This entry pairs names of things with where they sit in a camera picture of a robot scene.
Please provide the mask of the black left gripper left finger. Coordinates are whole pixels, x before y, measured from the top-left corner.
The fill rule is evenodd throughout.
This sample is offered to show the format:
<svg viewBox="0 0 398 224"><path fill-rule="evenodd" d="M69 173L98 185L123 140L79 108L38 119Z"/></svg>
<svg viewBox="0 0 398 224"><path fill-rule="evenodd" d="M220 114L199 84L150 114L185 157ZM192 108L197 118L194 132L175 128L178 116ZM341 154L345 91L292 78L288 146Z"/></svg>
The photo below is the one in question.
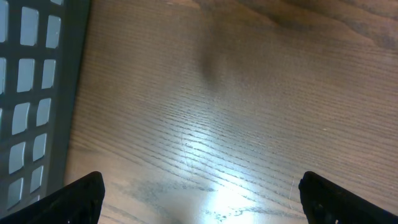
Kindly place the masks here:
<svg viewBox="0 0 398 224"><path fill-rule="evenodd" d="M103 176L94 171L2 218L1 224L97 224L104 195Z"/></svg>

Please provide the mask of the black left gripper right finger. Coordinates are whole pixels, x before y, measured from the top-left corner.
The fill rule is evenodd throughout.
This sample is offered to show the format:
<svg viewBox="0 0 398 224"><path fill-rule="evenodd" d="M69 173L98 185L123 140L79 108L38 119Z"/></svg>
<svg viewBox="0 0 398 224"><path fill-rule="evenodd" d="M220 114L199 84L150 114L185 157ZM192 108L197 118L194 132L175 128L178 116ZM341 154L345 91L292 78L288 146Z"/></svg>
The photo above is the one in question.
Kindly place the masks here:
<svg viewBox="0 0 398 224"><path fill-rule="evenodd" d="M397 223L397 215L312 172L298 185L303 212L309 223Z"/></svg>

